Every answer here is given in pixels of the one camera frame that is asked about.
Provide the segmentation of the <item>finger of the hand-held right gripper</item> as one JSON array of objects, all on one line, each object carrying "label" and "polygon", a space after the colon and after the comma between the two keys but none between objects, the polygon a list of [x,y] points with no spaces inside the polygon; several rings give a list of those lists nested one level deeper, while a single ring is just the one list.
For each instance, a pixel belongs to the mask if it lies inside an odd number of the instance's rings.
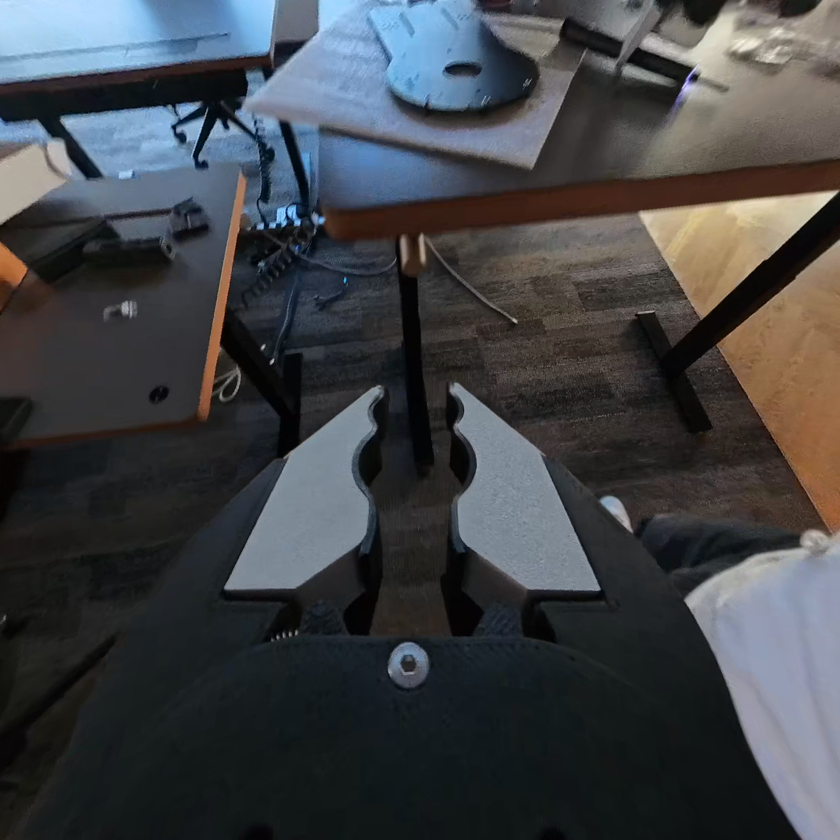
[{"label": "finger of the hand-held right gripper", "polygon": [[658,26],[664,10],[658,1],[644,1],[637,4],[638,16],[626,35],[621,39],[614,71],[623,71],[632,54],[642,45],[644,39]]}]

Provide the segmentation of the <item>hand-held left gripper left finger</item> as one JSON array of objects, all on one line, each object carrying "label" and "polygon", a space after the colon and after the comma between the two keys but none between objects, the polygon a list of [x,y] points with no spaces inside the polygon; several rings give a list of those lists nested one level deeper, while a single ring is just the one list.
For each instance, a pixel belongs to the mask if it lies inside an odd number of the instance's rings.
[{"label": "hand-held left gripper left finger", "polygon": [[388,396],[373,386],[289,453],[227,578],[227,596],[354,603],[378,592],[371,485],[382,470]]}]

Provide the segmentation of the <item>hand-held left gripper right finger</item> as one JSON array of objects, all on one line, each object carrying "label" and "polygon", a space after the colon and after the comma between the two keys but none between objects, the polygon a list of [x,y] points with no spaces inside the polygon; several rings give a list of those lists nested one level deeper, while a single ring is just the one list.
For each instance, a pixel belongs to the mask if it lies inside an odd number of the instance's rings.
[{"label": "hand-held left gripper right finger", "polygon": [[461,591],[475,603],[600,600],[542,451],[459,383],[448,384],[447,410]]}]

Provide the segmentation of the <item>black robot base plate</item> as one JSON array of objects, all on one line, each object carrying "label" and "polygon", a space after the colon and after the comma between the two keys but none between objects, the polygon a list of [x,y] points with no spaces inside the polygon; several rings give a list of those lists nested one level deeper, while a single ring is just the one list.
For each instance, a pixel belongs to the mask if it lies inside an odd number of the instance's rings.
[{"label": "black robot base plate", "polygon": [[389,60],[388,88],[417,109],[488,112],[537,86],[537,62],[497,37],[471,2],[385,4],[367,18]]}]

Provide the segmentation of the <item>dark office desk wooden edge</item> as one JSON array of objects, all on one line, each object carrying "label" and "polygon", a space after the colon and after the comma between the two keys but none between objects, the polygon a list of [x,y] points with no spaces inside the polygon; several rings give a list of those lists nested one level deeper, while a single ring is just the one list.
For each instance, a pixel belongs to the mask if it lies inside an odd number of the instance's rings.
[{"label": "dark office desk wooden edge", "polygon": [[[318,2],[2,2],[2,120],[39,123],[98,179],[63,118],[246,98],[248,72],[268,79],[318,29]],[[264,143],[265,203],[275,152]]]},{"label": "dark office desk wooden edge", "polygon": [[[176,244],[167,266],[80,265],[54,283],[34,273],[23,280],[2,311],[1,393],[31,408],[8,448],[202,422],[220,350],[280,417],[278,455],[299,444],[300,355],[283,379],[228,303],[246,186],[236,163],[70,181],[12,219],[2,236],[9,248],[13,235],[29,244],[34,228],[93,217],[127,238],[160,237],[172,207],[192,196],[209,230]],[[103,322],[105,307],[129,299],[136,319]],[[152,405],[157,385],[170,394]]]}]

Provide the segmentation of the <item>person's dark trousers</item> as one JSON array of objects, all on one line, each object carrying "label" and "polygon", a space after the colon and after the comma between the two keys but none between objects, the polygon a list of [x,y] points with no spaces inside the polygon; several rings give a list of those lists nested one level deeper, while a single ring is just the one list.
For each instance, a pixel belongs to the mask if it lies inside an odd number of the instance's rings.
[{"label": "person's dark trousers", "polygon": [[798,549],[802,537],[800,532],[757,522],[684,513],[646,518],[634,535],[682,597],[753,555]]}]

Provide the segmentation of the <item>person's white shirt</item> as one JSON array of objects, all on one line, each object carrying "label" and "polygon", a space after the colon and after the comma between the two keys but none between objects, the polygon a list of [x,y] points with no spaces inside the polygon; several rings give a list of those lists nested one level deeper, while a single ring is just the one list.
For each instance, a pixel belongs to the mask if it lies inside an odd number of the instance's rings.
[{"label": "person's white shirt", "polygon": [[807,531],[754,554],[686,603],[744,736],[800,838],[839,838],[839,541]]}]

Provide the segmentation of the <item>power strip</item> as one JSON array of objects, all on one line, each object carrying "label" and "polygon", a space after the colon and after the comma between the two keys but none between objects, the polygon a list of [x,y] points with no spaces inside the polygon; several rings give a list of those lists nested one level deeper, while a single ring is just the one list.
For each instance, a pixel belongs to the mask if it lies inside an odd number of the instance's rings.
[{"label": "power strip", "polygon": [[317,211],[305,213],[301,203],[270,206],[258,201],[254,207],[255,216],[242,213],[239,230],[245,233],[281,232],[283,230],[311,229],[318,231],[324,225],[324,217]]}]

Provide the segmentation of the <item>grey foam sheet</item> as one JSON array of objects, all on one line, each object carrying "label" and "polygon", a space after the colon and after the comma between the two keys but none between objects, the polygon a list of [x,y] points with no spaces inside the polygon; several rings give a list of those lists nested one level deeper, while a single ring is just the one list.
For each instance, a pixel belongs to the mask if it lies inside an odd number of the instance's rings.
[{"label": "grey foam sheet", "polygon": [[507,46],[537,62],[533,94],[488,112],[426,112],[387,86],[389,59],[367,17],[385,4],[406,3],[369,2],[341,16],[250,94],[245,109],[355,139],[533,169],[583,57],[561,38],[560,22],[481,12]]}]

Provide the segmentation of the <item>black rectangular block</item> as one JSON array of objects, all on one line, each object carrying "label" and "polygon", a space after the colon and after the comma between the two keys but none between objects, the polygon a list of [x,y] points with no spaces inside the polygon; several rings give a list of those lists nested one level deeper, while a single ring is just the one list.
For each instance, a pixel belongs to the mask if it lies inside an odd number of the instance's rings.
[{"label": "black rectangular block", "polygon": [[99,267],[167,266],[175,247],[166,237],[98,238],[84,245],[81,258]]}]

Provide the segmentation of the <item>small black adapter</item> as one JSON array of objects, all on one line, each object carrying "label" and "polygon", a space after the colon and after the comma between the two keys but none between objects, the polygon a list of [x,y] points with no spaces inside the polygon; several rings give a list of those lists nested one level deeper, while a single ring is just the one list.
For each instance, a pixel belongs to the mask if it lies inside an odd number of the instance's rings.
[{"label": "small black adapter", "polygon": [[209,230],[209,219],[206,211],[192,196],[172,207],[168,222],[170,237],[176,242],[203,235]]}]

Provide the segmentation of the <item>black flat device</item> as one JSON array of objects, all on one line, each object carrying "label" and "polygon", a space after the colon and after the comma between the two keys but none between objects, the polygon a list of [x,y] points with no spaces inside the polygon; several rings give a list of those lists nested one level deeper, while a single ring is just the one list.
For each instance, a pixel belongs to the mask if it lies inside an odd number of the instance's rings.
[{"label": "black flat device", "polygon": [[24,262],[42,281],[56,282],[83,263],[89,244],[118,237],[116,228],[101,217],[37,227]]}]

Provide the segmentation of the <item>black office chair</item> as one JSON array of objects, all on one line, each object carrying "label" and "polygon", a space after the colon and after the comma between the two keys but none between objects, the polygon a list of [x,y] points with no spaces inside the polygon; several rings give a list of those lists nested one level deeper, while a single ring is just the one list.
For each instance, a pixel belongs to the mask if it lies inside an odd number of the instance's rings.
[{"label": "black office chair", "polygon": [[204,146],[209,139],[214,127],[219,123],[225,130],[235,126],[237,130],[248,136],[256,145],[257,149],[264,150],[266,145],[258,136],[257,131],[249,129],[239,118],[238,112],[245,102],[244,98],[225,98],[217,101],[203,101],[197,108],[180,117],[175,106],[170,106],[177,119],[171,125],[171,132],[177,143],[187,143],[184,128],[187,124],[200,121],[201,128],[192,148],[192,162],[194,167],[201,171],[208,167],[208,163],[202,158]]}]

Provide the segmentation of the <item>white cardboard box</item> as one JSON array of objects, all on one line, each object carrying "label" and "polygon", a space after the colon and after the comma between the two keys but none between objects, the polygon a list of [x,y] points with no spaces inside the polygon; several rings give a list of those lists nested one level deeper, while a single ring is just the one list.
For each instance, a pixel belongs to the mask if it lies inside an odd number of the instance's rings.
[{"label": "white cardboard box", "polygon": [[71,178],[72,163],[63,140],[1,142],[1,224]]}]

